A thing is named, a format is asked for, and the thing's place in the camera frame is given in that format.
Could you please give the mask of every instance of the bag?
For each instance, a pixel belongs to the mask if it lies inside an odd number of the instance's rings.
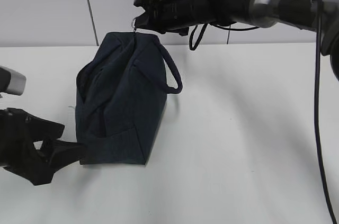
[[[166,82],[164,61],[178,87]],[[108,33],[77,76],[76,134],[87,146],[82,165],[145,165],[167,94],[182,91],[177,67],[157,36]]]

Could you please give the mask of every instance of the white wall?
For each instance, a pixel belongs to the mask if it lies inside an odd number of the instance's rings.
[[[0,0],[0,46],[95,45],[86,0]]]
[[[142,13],[133,0],[90,0],[99,42],[110,31],[131,31]],[[94,33],[86,0],[0,0],[0,46],[92,46]],[[227,32],[209,28],[202,43],[225,43]],[[314,33],[290,26],[232,33],[230,43],[312,42]],[[163,44],[186,44],[186,37],[167,34]]]

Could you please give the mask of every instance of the silver component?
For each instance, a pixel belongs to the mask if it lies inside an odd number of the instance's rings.
[[[279,22],[277,15],[280,0],[251,0],[249,5],[252,25],[269,28]]]
[[[19,96],[22,95],[26,87],[26,77],[12,69],[8,69],[2,66],[0,67],[11,73],[11,81],[5,93]]]

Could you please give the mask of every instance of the black mount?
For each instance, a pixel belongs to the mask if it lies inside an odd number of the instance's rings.
[[[0,166],[34,185],[51,183],[55,172],[80,160],[86,150],[58,140],[64,128],[21,109],[0,110]],[[42,147],[36,150],[39,141]]]

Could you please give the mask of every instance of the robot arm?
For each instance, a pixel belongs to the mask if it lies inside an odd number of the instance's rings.
[[[236,22],[269,28],[283,23],[299,29],[317,30],[314,0],[135,0],[145,13],[137,17],[140,29],[188,35],[198,24],[230,26]],[[339,0],[323,0],[322,54],[331,55],[339,78]]]

